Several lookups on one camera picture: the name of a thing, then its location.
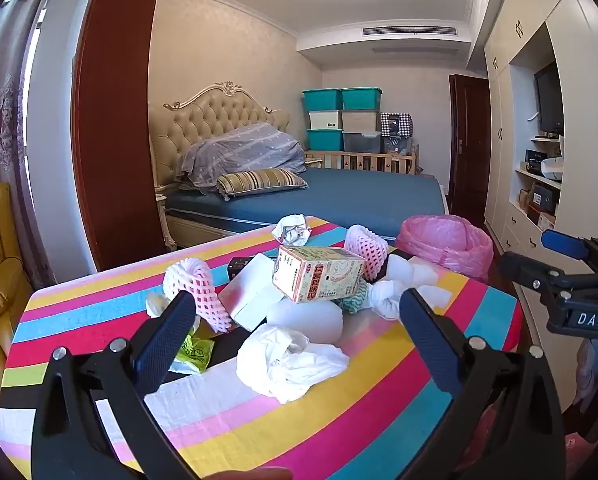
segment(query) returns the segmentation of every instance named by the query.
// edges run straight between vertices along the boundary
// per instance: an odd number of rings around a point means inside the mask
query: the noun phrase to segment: window
[[[28,169],[28,154],[26,153],[26,147],[28,146],[28,93],[30,92],[30,74],[32,73],[32,61],[35,57],[35,51],[37,49],[37,43],[39,41],[39,34],[41,33],[41,24],[46,16],[46,7],[50,0],[45,0],[44,6],[39,12],[37,25],[32,33],[30,40],[30,46],[28,47],[28,53],[24,61],[24,72],[23,72],[23,89],[22,89],[22,116],[23,116],[23,146],[24,146],[24,165],[26,167],[26,178],[28,179],[28,190],[30,191],[30,201],[32,202],[33,209],[35,207],[35,201],[32,199],[32,189],[30,186],[30,170]]]

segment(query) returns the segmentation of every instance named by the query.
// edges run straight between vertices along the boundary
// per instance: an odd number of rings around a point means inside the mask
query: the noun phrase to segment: blue bed sheet
[[[169,215],[234,233],[276,224],[281,217],[304,214],[343,227],[361,224],[390,240],[401,223],[414,215],[444,214],[439,183],[434,178],[382,171],[307,168],[300,175],[308,189],[233,198],[196,191],[173,192]]]

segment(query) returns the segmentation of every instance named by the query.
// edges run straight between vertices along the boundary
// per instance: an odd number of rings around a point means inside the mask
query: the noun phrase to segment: striped tablecloth
[[[346,230],[309,218],[313,246],[341,246]],[[146,294],[159,292],[175,261],[208,262],[215,285],[228,281],[235,256],[279,246],[266,227],[36,292],[14,336],[0,400],[0,445],[30,478],[34,403],[46,362],[58,346],[73,354],[101,350],[130,338],[146,316]],[[521,312],[515,298],[462,275],[439,270],[439,286],[452,292],[445,315],[466,335],[512,349]],[[394,479],[416,455],[450,401],[431,381],[398,322],[372,312],[347,316],[339,344],[348,369],[312,387],[295,402],[256,394],[236,377],[235,359],[201,376],[163,384],[146,403],[166,435],[200,475],[219,470],[285,466],[295,478]],[[107,401],[97,402],[116,453],[137,467]]]

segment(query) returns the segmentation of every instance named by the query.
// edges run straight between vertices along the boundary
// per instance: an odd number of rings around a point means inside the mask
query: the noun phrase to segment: curtain
[[[10,185],[23,265],[35,288],[55,283],[35,219],[23,143],[24,59],[40,5],[41,0],[6,0],[0,7],[0,182]]]

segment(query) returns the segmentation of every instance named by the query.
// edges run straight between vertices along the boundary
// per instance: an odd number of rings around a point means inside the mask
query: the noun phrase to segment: person's hand
[[[252,471],[223,471],[205,480],[293,480],[293,474],[282,467],[261,467]]]

